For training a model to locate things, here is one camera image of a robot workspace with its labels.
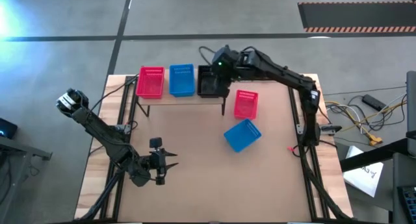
red basket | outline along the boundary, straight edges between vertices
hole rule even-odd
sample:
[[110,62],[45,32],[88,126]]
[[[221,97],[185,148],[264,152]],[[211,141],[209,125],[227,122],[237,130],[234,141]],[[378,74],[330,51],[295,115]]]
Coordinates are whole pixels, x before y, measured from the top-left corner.
[[143,98],[162,98],[164,83],[163,67],[141,67],[136,95]]
[[235,96],[234,116],[242,119],[255,119],[257,114],[258,98],[258,93],[237,90],[237,94]]

warning stripe tape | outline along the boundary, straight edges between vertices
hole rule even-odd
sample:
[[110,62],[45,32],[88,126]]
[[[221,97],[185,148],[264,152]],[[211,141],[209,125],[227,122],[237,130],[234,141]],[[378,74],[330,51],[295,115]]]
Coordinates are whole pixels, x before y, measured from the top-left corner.
[[416,4],[416,1],[375,1],[375,2],[301,2],[298,5],[305,5],[305,4],[374,4],[374,3],[412,3]]
[[416,26],[403,27],[309,27],[306,32],[415,32]]

black basket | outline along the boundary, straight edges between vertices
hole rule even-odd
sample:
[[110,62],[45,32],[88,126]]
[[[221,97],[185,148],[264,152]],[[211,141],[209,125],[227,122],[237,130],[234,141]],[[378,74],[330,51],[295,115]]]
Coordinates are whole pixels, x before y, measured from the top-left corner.
[[210,66],[198,66],[198,92],[200,97],[220,97],[218,79]]

concrete floor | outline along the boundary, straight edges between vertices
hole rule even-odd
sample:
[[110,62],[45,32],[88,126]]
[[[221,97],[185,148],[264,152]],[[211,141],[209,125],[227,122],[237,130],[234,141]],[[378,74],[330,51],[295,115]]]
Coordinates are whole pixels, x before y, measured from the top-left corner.
[[[125,35],[303,32],[299,1],[408,0],[132,0]],[[125,0],[0,0],[0,36],[116,35]],[[123,42],[115,74],[135,74],[142,65],[203,64],[198,47],[234,49],[253,45],[281,65],[318,73],[324,94],[403,86],[414,68],[416,38],[327,38],[274,40],[173,40]],[[0,42],[0,117],[19,125],[16,139],[53,151],[50,162],[33,161],[8,223],[69,221],[85,170],[89,137],[63,116],[55,101],[67,88],[90,102],[102,94],[114,42]],[[405,89],[371,92],[388,103]],[[347,102],[355,94],[329,95]],[[366,113],[372,110],[364,105]],[[350,122],[330,114],[343,126]],[[391,121],[400,120],[399,111]],[[386,127],[385,143],[404,137],[406,124]],[[367,142],[356,129],[338,134]],[[387,221],[387,212],[351,197],[356,218]]]

plastic basket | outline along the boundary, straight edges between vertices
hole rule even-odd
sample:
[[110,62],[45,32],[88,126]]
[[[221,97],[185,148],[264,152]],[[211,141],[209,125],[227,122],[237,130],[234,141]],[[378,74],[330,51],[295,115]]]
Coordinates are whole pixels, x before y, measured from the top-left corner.
[[198,91],[200,97],[219,97],[218,81],[210,66],[198,66]]
[[260,138],[261,133],[249,119],[245,119],[224,133],[224,136],[234,151],[241,152]]
[[175,97],[188,97],[195,93],[194,65],[169,67],[169,93]]
[[237,90],[235,96],[234,116],[242,119],[255,119],[257,115],[257,100],[259,94],[244,90]]
[[164,67],[141,67],[136,95],[145,99],[160,99],[163,93]]

